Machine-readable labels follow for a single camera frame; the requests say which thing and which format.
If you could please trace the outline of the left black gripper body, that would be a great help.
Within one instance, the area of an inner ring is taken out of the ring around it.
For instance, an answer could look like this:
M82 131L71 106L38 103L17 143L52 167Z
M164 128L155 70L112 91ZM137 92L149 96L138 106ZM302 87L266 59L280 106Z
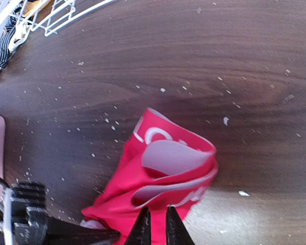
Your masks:
M87 228L48 215L45 186L38 182L9 185L0 178L0 244L113 244L115 230Z

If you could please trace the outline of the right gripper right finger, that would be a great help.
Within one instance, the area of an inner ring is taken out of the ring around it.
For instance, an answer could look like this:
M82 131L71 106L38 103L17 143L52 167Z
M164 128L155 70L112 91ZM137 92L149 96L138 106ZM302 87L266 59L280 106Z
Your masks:
M175 207L169 206L166 213L166 244L195 245Z

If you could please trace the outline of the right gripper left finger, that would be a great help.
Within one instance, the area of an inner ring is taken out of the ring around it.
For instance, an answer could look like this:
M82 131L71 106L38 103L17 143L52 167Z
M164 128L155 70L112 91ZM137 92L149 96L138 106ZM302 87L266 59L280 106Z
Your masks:
M151 245L151 214L148 207L141 209L124 245Z

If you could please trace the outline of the red white-trimmed underwear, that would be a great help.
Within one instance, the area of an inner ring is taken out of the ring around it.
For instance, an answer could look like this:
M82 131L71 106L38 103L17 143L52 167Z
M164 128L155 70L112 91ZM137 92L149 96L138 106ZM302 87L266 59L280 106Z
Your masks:
M125 143L118 168L82 225L110 228L124 244L143 207L151 213L152 244L166 243L166 211L185 218L218 172L216 148L205 138L148 108Z

